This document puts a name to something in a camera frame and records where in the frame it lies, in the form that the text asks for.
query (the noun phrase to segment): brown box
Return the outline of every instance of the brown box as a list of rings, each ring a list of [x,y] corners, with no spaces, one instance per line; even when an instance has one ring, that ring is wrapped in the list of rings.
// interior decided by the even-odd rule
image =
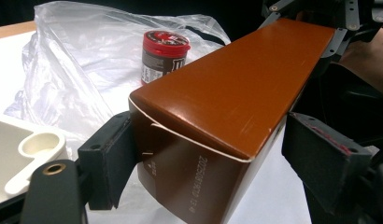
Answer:
[[[280,19],[132,92],[148,192],[187,223],[227,222],[333,33]]]

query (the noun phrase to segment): white surface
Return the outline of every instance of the white surface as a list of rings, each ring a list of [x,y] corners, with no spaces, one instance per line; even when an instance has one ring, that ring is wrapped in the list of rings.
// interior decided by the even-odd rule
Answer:
[[[24,73],[21,50],[31,34],[0,39],[0,114],[13,102],[15,94],[22,87]],[[282,157],[281,143],[282,137],[279,137],[229,223],[311,223],[302,182]],[[131,181],[123,193],[123,198],[127,198],[127,189],[137,184]],[[120,207],[116,211],[90,212],[89,222],[116,223],[111,219],[116,217],[114,219],[120,220],[123,209],[128,209],[128,214],[138,216],[138,206],[143,207],[146,203],[156,202],[146,192],[140,192],[140,200],[133,203],[133,206],[121,203],[123,208]],[[167,210],[158,204],[156,207],[155,217],[142,218],[138,223],[179,223]]]

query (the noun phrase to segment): hand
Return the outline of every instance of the hand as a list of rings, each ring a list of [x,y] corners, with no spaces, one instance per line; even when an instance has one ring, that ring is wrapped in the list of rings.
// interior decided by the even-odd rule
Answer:
[[[383,93],[383,29],[371,42],[351,43],[339,64]]]

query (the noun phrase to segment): plastic bag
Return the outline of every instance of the plastic bag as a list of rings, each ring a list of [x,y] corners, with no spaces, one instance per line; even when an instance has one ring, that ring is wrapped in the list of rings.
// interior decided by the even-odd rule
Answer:
[[[162,29],[190,40],[186,64],[222,47],[191,27],[230,43],[205,15],[151,17],[110,7],[50,2],[35,7],[37,32],[23,49],[25,84],[6,114],[67,132],[68,154],[113,115],[128,110],[141,86],[143,34]]]

